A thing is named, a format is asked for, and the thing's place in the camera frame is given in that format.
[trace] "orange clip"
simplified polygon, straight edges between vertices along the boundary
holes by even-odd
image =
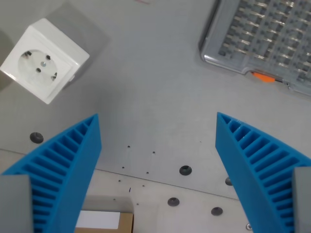
[[[262,80],[264,83],[273,83],[276,79],[272,78],[270,76],[264,75],[264,74],[260,74],[260,73],[256,73],[256,72],[251,72],[256,78]]]

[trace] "black screw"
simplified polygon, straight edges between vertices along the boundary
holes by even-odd
[[[42,136],[42,134],[38,133],[38,132],[33,132],[30,134],[30,140],[33,142],[33,143],[37,143],[37,144],[40,144],[43,142],[44,138]]]
[[[179,173],[182,174],[183,176],[188,176],[192,173],[192,168],[188,165],[182,166],[179,169]]]
[[[167,204],[168,204],[169,206],[174,207],[174,206],[178,206],[178,205],[180,204],[180,201],[179,201],[178,198],[170,198],[170,199],[167,201]]]
[[[220,207],[215,207],[211,210],[211,214],[214,216],[219,216],[223,213],[223,209]]]
[[[225,180],[225,184],[226,185],[229,185],[229,186],[232,186],[232,183],[231,183],[231,180],[230,180],[230,178],[228,177],[228,178],[226,178],[226,180]]]

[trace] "brown cardboard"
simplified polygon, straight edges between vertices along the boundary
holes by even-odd
[[[118,229],[76,228],[74,233],[131,233],[133,214],[121,213]]]

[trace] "bolt head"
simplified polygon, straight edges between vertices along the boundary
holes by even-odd
[[[246,225],[246,229],[247,229],[248,231],[252,231],[252,230],[253,230],[253,228],[251,227],[251,225],[250,225],[249,223]]]

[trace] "electrical outlet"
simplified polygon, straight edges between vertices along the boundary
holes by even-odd
[[[43,18],[30,25],[0,70],[49,104],[89,54]]]

